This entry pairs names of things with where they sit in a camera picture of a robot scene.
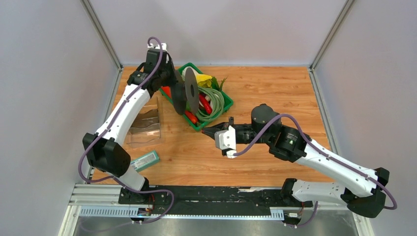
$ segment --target green basket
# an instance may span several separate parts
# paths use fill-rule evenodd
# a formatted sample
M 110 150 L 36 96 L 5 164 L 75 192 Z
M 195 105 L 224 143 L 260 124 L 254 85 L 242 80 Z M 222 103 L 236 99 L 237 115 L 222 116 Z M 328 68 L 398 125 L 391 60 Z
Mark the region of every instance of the green basket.
M 184 70 L 184 68 L 191 66 L 193 69 L 195 69 L 198 73 L 203 74 L 203 72 L 201 72 L 201 70 L 199 70 L 193 63 L 187 63 L 185 65 L 183 65 L 181 68 L 178 69 L 178 72 L 180 74 L 182 74 L 182 71 Z M 172 104 L 172 100 L 168 97 L 168 95 L 166 93 L 164 93 L 164 91 L 162 89 L 159 89 L 159 91 L 161 92 L 162 95 L 164 95 L 164 97 L 167 98 L 167 100 Z M 228 111 L 231 106 L 233 105 L 233 100 L 226 95 L 223 91 L 221 91 L 221 93 L 223 94 L 224 97 L 224 112 Z M 193 127 L 193 129 L 195 131 L 200 131 L 202 128 L 204 128 L 206 125 L 210 124 L 210 122 L 206 121 L 201 123 L 199 126 L 196 126 L 195 124 L 193 124 L 190 119 L 186 116 L 186 115 L 182 115 L 184 117 L 184 119 L 191 125 L 191 127 Z

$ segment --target green leaf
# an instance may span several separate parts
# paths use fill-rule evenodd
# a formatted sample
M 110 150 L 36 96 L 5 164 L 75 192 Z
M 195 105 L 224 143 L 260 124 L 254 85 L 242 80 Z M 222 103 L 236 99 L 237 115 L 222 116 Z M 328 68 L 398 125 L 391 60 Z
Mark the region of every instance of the green leaf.
M 216 77 L 213 76 L 213 78 L 211 79 L 211 87 L 215 90 L 219 90 L 219 83 L 217 82 Z
M 222 90 L 222 88 L 223 88 L 223 83 L 226 81 L 226 79 L 227 79 L 227 77 L 226 77 L 226 78 L 224 78 L 224 79 L 222 80 L 222 82 L 220 83 L 219 91 L 221 91 L 221 90 Z

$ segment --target green coiled hose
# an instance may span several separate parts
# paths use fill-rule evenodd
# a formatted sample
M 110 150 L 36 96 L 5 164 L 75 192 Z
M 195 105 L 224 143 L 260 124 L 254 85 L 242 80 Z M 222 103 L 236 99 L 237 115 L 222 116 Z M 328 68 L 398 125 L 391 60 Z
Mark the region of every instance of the green coiled hose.
M 200 86 L 198 86 L 198 91 L 208 95 L 213 105 L 212 112 L 210 115 L 207 115 L 203 111 L 198 110 L 198 113 L 196 114 L 198 120 L 203 122 L 210 122 L 221 116 L 224 112 L 223 94 L 220 91 L 215 90 L 213 88 L 204 88 Z

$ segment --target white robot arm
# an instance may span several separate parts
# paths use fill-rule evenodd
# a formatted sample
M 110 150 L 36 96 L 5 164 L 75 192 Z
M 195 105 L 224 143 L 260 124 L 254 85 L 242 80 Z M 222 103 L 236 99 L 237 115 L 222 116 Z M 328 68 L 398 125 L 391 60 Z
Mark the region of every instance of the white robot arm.
M 282 125 L 281 117 L 295 121 L 290 115 L 279 115 L 262 104 L 252 110 L 251 124 L 234 124 L 233 118 L 229 118 L 229 122 L 204 128 L 203 133 L 213 138 L 216 147 L 229 158 L 244 154 L 254 143 L 263 143 L 269 146 L 269 153 L 275 157 L 308 166 L 336 181 L 307 182 L 289 178 L 284 182 L 281 195 L 300 202 L 341 204 L 359 215 L 376 217 L 385 205 L 386 196 L 381 190 L 385 190 L 389 172 L 384 168 L 366 168 L 344 159 L 300 133 L 300 129 Z M 236 144 L 248 143 L 244 151 L 237 152 Z
M 174 69 L 166 44 L 161 45 L 162 50 L 159 45 L 154 47 L 149 44 L 146 62 L 130 75 L 113 112 L 94 134 L 87 133 L 83 138 L 89 164 L 109 173 L 133 190 L 141 190 L 147 180 L 130 166 L 130 155 L 122 145 L 142 107 L 161 86 L 169 86 L 178 114 L 184 114 L 187 102 L 192 104 L 191 112 L 198 110 L 198 87 L 194 73 L 187 70 L 184 82 Z

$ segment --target white wall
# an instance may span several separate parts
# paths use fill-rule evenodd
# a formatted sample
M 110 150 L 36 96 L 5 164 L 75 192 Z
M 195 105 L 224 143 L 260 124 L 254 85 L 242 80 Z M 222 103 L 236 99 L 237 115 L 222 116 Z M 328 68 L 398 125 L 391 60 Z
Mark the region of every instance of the white wall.
M 91 0 L 123 64 L 149 36 L 175 64 L 310 64 L 345 0 Z
M 0 234 L 57 235 L 117 69 L 79 0 L 0 3 Z
M 415 0 L 357 0 L 316 70 L 341 154 L 390 171 L 398 209 L 371 221 L 377 236 L 417 231 L 416 12 Z

